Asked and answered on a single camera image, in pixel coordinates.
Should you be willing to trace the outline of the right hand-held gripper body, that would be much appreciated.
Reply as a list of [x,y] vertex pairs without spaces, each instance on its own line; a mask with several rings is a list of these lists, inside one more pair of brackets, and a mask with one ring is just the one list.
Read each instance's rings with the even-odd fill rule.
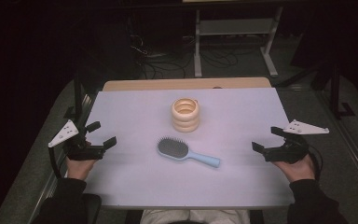
[[302,121],[293,120],[282,128],[287,133],[284,143],[280,147],[265,148],[265,161],[284,161],[293,164],[302,160],[306,155],[316,160],[310,152],[310,145],[304,135],[328,134],[328,128],[322,128]]

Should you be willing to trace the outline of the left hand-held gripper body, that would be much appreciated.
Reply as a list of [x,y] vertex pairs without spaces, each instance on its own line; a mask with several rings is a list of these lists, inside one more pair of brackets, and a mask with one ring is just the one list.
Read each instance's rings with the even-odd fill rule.
[[94,146],[86,139],[86,126],[77,127],[70,119],[48,143],[49,148],[63,144],[66,156],[74,161],[100,160],[106,148]]

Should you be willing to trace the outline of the light blue hairbrush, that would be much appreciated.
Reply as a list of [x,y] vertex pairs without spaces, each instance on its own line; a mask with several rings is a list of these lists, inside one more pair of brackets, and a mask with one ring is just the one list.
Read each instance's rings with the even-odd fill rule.
[[193,152],[185,141],[173,137],[163,137],[158,141],[158,153],[175,161],[192,159],[214,168],[220,166],[218,158]]

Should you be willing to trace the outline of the cream ribbed cup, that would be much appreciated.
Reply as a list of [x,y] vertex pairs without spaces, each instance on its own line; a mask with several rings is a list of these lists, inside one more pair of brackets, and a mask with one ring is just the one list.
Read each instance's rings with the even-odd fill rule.
[[180,98],[172,103],[172,126],[181,133],[191,133],[200,124],[200,106],[197,100]]

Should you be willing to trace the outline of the person's left hand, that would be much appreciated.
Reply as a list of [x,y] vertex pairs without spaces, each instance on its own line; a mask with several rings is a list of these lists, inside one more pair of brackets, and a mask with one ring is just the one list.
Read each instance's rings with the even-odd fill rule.
[[67,177],[78,180],[85,180],[88,177],[95,162],[96,160],[74,161],[67,158]]

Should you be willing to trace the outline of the person's right hand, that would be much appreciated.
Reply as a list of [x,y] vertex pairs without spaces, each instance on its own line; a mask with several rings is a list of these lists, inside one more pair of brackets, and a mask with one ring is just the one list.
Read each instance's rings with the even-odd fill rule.
[[286,176],[290,183],[303,179],[315,179],[314,165],[309,155],[293,164],[284,161],[273,162]]

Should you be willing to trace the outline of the black metal stand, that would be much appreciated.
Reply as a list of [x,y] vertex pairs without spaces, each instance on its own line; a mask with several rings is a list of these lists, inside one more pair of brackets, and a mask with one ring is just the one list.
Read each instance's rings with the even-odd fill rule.
[[87,94],[81,83],[79,74],[75,74],[74,82],[74,103],[66,109],[64,117],[72,122],[78,122],[81,119]]
[[340,72],[335,63],[328,61],[318,64],[316,76],[311,82],[311,87],[316,91],[322,91],[327,85],[329,89],[329,108],[336,119],[354,116],[354,112],[348,103],[339,101]]

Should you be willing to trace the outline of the person's legs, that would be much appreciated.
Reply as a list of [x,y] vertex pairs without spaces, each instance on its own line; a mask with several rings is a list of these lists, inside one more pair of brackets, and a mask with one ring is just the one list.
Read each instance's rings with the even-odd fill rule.
[[144,210],[140,224],[251,224],[248,210]]

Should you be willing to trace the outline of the white metal table frame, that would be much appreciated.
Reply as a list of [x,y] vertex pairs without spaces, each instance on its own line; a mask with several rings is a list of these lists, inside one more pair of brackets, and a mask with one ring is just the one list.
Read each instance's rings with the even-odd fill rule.
[[271,77],[276,77],[278,71],[269,55],[277,29],[280,23],[283,7],[278,7],[272,18],[234,19],[234,20],[202,20],[200,11],[196,11],[195,22],[195,77],[202,77],[200,58],[200,38],[207,35],[267,35],[266,44],[260,48],[265,65]]

